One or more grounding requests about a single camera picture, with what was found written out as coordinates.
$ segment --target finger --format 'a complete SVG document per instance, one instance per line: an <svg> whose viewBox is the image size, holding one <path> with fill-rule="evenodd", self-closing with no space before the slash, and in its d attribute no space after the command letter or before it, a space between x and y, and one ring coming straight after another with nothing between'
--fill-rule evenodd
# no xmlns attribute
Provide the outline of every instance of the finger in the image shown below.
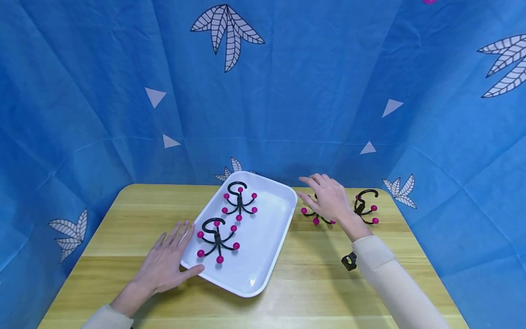
<svg viewBox="0 0 526 329"><path fill-rule="evenodd" d="M181 222L177 222L177 224L175 224L174 226L174 229L171 230L170 234L166 238L166 241L164 243L165 245L169 245L174 240L174 237L177 234L177 231L179 230L180 227L181 227Z"/></svg>
<svg viewBox="0 0 526 329"><path fill-rule="evenodd" d="M188 280L191 277L194 277L196 275L201 274L205 270L205 266L202 264L196 265L192 268L189 268L188 270L181 273L181 277L183 278L183 282Z"/></svg>
<svg viewBox="0 0 526 329"><path fill-rule="evenodd" d="M313 180L312 178L310 178L310 177L300 177L299 180L304 182L305 184L309 185L310 188L312 188L312 190L314 192L319 190L320 185L318 183L316 183L316 181Z"/></svg>
<svg viewBox="0 0 526 329"><path fill-rule="evenodd" d="M316 173L312 175L310 178L312 178L318 185L321 185L324 183L325 179L321 178L321 175Z"/></svg>
<svg viewBox="0 0 526 329"><path fill-rule="evenodd" d="M179 232L177 232L176 236L174 237L174 240L171 242L171 244L174 247L177 247L181 240L183 239L183 236L186 234L186 229L188 228L188 221L185 221Z"/></svg>
<svg viewBox="0 0 526 329"><path fill-rule="evenodd" d="M338 182L336 181L336 179L331 178L330 180L332 181L332 183L333 183L334 185L336 185L336 186L341 186L341 184L338 183Z"/></svg>
<svg viewBox="0 0 526 329"><path fill-rule="evenodd" d="M299 197L315 212L319 211L319 206L316 201L303 192L298 192Z"/></svg>
<svg viewBox="0 0 526 329"><path fill-rule="evenodd" d="M191 237L194 235L194 229L196 228L196 224L192 223L190 225L190 228L188 229L188 232L186 233L183 240L181 240L181 243L179 243L178 247L181 249L181 251L184 251L186 249L186 246L188 245L188 242L190 242Z"/></svg>
<svg viewBox="0 0 526 329"><path fill-rule="evenodd" d="M166 232L163 232L161 236L159 237L159 239L157 239L157 242L154 244L154 249L159 248L163 244L165 237L166 237Z"/></svg>

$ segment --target plastic tray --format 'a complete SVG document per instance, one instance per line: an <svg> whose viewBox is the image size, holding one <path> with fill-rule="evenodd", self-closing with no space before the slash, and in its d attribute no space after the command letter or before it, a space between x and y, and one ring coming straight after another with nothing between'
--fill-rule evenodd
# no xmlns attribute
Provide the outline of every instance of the plastic tray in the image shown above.
<svg viewBox="0 0 526 329"><path fill-rule="evenodd" d="M247 185L241 193L244 204L252 200L252 193L257 193L254 202L245 208L251 211L252 207L256 207L258 211L254 215L242 212L241 221L236 220L239 212L225 215L221 211L223 207L227 207L229 212L236 208L224 198L224 194L228 193L228 185L236 181ZM234 185L232 190L237 192L240 186ZM230 195L229 200L236 204L237 196ZM205 280L241 297L257 296L268 284L297 201L296 192L286 185L250 172L232 173L195 220L194 236L188 243L181 265L190 268L204 264L205 270L200 276ZM232 225L237 226L232 238L224 244L232 247L237 242L240 248L236 251L221 248L224 258L222 264L217 263L217 249L206 257L197 255L199 250L208 252L214 247L197 236L198 232L203 230L202 224L213 217L223 218L226 222L225 225L219 225L222 239L229 236ZM206 227L216 229L213 223ZM204 238L214 241L213 234L205 233Z"/></svg>

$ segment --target white leaf pattern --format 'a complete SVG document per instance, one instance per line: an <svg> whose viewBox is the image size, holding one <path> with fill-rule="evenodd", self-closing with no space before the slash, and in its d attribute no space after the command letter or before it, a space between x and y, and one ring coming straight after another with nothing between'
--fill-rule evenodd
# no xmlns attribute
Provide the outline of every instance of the white leaf pattern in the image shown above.
<svg viewBox="0 0 526 329"><path fill-rule="evenodd" d="M225 58L225 72L230 71L236 65L241 54L241 37L234 30L232 19L228 20L227 26L227 51Z"/></svg>
<svg viewBox="0 0 526 329"><path fill-rule="evenodd" d="M227 27L227 19L225 15L226 7L226 5L219 6L212 16L211 37L212 47L214 47L215 54L217 54L219 44L221 43L221 39L225 33L225 28Z"/></svg>
<svg viewBox="0 0 526 329"><path fill-rule="evenodd" d="M239 16L231 7L228 7L231 19L233 20L234 30L247 42L263 44L265 41Z"/></svg>
<svg viewBox="0 0 526 329"><path fill-rule="evenodd" d="M60 233L67 235L68 238L56 238L55 242L62 250L59 264L62 263L67 256L71 255L84 242L86 236L86 228L88 225L88 209L84 209L80 214L77 224L67 220L53 220L48 225Z"/></svg>
<svg viewBox="0 0 526 329"><path fill-rule="evenodd" d="M200 32L200 31L208 31L212 27L212 17L214 13L216 12L217 8L220 6L215 6L210 8L209 10L205 11L192 25L192 28L190 31L192 32Z"/></svg>
<svg viewBox="0 0 526 329"><path fill-rule="evenodd" d="M202 13L192 25L191 32L210 31L212 47L217 54L223 35L227 30L225 72L239 61L241 39L253 44L264 44L263 38L228 5L214 6Z"/></svg>
<svg viewBox="0 0 526 329"><path fill-rule="evenodd" d="M495 97L505 94L526 81L526 58L517 64L504 78L491 87L482 98Z"/></svg>
<svg viewBox="0 0 526 329"><path fill-rule="evenodd" d="M388 180L382 180L389 192L391 192L392 197L403 203L406 206L411 208L417 208L413 200L409 197L409 194L413 191L414 188L414 175L409 175L406 183L403 185L402 190L400 190L400 177L398 177L393 183Z"/></svg>
<svg viewBox="0 0 526 329"><path fill-rule="evenodd" d="M505 77L500 79L482 98L495 97L505 94L526 81L526 34L508 37L478 50L485 54L498 54L499 58L495 61L486 77L489 77L503 68L519 61Z"/></svg>
<svg viewBox="0 0 526 329"><path fill-rule="evenodd" d="M230 162L232 162L232 169L234 170L234 172L239 172L243 170L243 167L241 167L241 163L237 161L236 158L231 157Z"/></svg>
<svg viewBox="0 0 526 329"><path fill-rule="evenodd" d="M413 191L414 188L414 176L411 174L409 178L407 179L406 183L403 185L402 189L400 190L400 193L398 195L409 195L411 191Z"/></svg>

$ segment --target blue fabric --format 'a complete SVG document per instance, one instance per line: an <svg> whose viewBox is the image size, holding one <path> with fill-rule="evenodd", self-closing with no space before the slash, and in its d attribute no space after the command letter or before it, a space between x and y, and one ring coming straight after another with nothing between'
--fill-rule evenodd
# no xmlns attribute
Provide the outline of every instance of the blue fabric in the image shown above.
<svg viewBox="0 0 526 329"><path fill-rule="evenodd" d="M220 184L241 166L387 189L471 328L526 327L525 14L4 2L0 323L37 326L124 186Z"/></svg>

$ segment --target tabletop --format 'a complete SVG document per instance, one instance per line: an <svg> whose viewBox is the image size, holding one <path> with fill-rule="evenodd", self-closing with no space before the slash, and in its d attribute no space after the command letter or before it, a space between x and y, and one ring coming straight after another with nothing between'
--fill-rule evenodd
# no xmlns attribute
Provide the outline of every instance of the tabletop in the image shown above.
<svg viewBox="0 0 526 329"><path fill-rule="evenodd" d="M124 188L58 293L39 329L78 329L109 304L139 270L160 233L193 221L218 186L141 185ZM308 188L295 191L312 193ZM363 189L348 188L350 200ZM468 328L393 199L374 199L380 224L371 228L427 294L452 329ZM372 200L364 195L367 204ZM314 226L299 199L267 288L250 299L200 277L154 296L135 316L135 329L397 328L359 269L341 258L351 243L337 226Z"/></svg>

